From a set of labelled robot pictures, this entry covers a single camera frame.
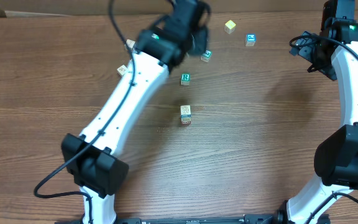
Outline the green R block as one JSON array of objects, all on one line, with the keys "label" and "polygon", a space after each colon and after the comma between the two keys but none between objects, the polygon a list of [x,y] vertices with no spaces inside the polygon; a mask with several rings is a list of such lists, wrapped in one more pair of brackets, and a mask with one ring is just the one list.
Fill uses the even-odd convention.
[{"label": "green R block", "polygon": [[181,79],[180,79],[180,84],[181,85],[189,85],[190,80],[191,80],[191,76],[189,73],[182,73]]}]

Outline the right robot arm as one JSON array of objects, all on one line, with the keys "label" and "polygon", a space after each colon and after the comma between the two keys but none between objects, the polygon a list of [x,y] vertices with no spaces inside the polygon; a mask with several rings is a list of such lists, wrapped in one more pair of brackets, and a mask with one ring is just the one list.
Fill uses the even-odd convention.
[{"label": "right robot arm", "polygon": [[293,38],[292,55],[309,61],[309,72],[337,82],[341,125],[314,155],[314,176],[284,201],[268,223],[328,223],[327,209],[358,190],[358,22],[353,0],[328,0],[319,34]]}]

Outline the wooden block blue front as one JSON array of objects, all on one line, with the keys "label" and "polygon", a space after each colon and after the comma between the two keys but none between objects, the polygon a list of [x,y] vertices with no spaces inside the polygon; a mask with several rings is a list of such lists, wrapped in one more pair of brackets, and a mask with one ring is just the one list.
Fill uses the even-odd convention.
[{"label": "wooden block blue front", "polygon": [[190,118],[191,117],[191,107],[190,105],[180,106],[181,118]]}]

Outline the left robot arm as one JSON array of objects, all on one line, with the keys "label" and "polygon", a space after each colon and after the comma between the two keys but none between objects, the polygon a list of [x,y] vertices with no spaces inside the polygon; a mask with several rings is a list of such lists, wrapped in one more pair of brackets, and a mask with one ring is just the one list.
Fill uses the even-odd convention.
[{"label": "left robot arm", "polygon": [[131,59],[101,111],[79,136],[67,134],[62,154],[83,196],[80,223],[114,223],[114,194],[129,166],[117,155],[141,111],[186,55],[206,51],[208,28],[202,24],[210,6],[203,1],[176,1],[173,12],[142,30],[130,49]]}]

